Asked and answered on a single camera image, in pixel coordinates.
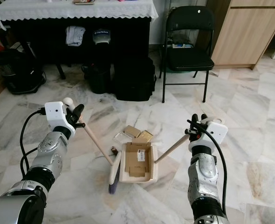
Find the white tablecloth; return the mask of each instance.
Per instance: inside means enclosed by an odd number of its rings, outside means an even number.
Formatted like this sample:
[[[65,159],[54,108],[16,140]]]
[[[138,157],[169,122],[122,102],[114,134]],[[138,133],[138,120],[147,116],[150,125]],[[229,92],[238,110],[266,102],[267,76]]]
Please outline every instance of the white tablecloth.
[[[0,4],[2,21],[46,18],[158,18],[152,0],[96,0],[94,5],[75,5],[71,1],[53,0],[6,0]]]

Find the broom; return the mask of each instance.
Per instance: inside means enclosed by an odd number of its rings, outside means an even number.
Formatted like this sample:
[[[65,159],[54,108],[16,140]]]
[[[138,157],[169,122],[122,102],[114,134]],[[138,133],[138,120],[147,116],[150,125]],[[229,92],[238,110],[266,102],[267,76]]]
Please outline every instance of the broom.
[[[63,102],[68,107],[68,109],[71,112],[73,112],[73,110],[75,109],[73,100],[67,97],[67,98],[64,98]],[[80,116],[78,121],[82,124],[85,123],[82,116]],[[110,159],[110,157],[105,153],[105,151],[101,148],[98,139],[93,134],[92,130],[88,127],[88,125],[85,125],[84,129],[87,132],[87,134],[90,136],[90,138],[94,141],[94,143],[97,145],[98,149],[102,152],[106,160],[110,163],[111,168],[110,168],[110,177],[109,177],[109,193],[114,194],[116,192],[117,184],[119,182],[119,176],[120,176],[121,151],[117,152],[115,161],[113,162]]]

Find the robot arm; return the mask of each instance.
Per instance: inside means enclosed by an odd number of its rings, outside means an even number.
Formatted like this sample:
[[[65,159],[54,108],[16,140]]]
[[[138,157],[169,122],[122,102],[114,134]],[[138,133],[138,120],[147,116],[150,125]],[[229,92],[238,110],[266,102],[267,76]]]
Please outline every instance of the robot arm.
[[[199,125],[206,129],[218,144],[227,133],[227,127],[218,123],[219,119],[207,118]],[[221,208],[217,190],[218,170],[216,157],[212,155],[214,143],[205,134],[191,125],[186,130],[190,134],[189,151],[192,152],[191,165],[188,169],[188,200],[192,207],[195,224],[229,224],[224,210]]]
[[[64,109],[62,102],[45,104],[51,132],[38,145],[38,153],[25,177],[0,196],[0,223],[41,224],[48,192],[62,171],[62,160],[69,138],[73,137],[84,106],[73,112]]]

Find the chair seat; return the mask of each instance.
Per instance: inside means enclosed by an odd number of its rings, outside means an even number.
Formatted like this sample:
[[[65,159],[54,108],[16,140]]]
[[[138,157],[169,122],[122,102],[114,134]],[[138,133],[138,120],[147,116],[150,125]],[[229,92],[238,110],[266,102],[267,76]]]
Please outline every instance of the chair seat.
[[[209,55],[196,48],[168,48],[167,64],[173,71],[207,71],[214,66]]]

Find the wall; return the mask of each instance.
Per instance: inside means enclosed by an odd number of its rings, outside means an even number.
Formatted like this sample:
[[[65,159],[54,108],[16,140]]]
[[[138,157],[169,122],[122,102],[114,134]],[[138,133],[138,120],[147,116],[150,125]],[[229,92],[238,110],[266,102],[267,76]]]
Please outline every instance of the wall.
[[[162,44],[164,26],[169,12],[170,0],[153,0],[158,18],[151,22],[149,44]],[[198,5],[205,6],[207,0],[171,0],[171,7]]]

